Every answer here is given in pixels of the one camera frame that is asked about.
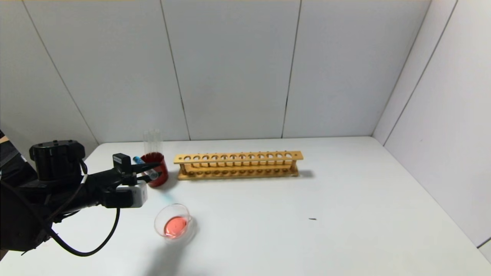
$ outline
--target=glass petri dish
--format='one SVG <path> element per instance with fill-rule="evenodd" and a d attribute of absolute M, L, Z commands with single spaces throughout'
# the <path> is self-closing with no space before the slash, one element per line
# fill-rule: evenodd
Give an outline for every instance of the glass petri dish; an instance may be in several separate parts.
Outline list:
<path fill-rule="evenodd" d="M 154 228 L 166 241 L 174 242 L 188 236 L 191 232 L 192 222 L 192 217 L 186 206 L 171 204 L 157 214 Z"/>

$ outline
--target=test tube rack hole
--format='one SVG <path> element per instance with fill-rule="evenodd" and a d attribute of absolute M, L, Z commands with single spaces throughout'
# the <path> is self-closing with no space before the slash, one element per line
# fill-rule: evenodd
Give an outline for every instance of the test tube rack hole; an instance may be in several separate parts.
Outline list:
<path fill-rule="evenodd" d="M 178 154 L 179 180 L 298 176 L 300 151 Z"/>

